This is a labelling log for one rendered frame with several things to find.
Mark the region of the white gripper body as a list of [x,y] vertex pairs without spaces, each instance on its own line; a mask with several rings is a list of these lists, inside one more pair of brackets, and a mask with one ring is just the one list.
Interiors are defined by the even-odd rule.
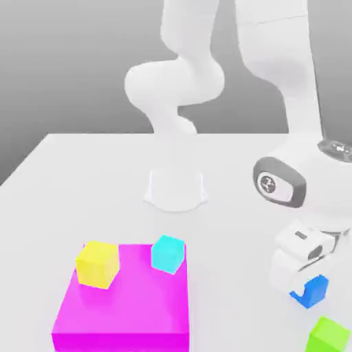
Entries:
[[332,255],[303,263],[278,248],[272,257],[269,271],[271,285],[285,294],[295,292],[303,295],[305,284],[311,279],[326,274],[332,268]]

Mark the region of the small blue cube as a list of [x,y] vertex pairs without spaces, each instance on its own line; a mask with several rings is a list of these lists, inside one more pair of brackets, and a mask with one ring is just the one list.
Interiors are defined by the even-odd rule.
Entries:
[[301,296],[295,291],[291,291],[289,295],[305,309],[309,309],[325,299],[328,286],[329,280],[325,276],[319,275],[306,282]]

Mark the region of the small green cube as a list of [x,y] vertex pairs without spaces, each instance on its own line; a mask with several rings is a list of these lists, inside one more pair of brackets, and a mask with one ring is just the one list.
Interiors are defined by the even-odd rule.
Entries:
[[321,316],[309,334],[305,352],[344,352],[351,331]]

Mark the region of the small cyan cube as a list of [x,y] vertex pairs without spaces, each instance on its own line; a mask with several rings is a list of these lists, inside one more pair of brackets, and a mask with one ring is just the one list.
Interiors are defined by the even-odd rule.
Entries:
[[174,275],[185,259],[185,242],[162,235],[151,247],[151,267]]

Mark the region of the small yellow cube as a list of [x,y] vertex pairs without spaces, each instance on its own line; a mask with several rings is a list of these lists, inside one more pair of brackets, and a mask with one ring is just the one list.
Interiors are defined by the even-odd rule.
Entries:
[[107,290],[119,269],[116,244],[89,241],[76,257],[76,274],[81,285]]

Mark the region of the large magenta box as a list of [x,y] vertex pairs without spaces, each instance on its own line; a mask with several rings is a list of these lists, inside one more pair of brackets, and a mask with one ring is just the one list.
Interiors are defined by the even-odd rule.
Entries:
[[188,268],[151,267],[151,245],[119,247],[108,289],[78,282],[65,292],[53,329],[55,352],[190,352]]

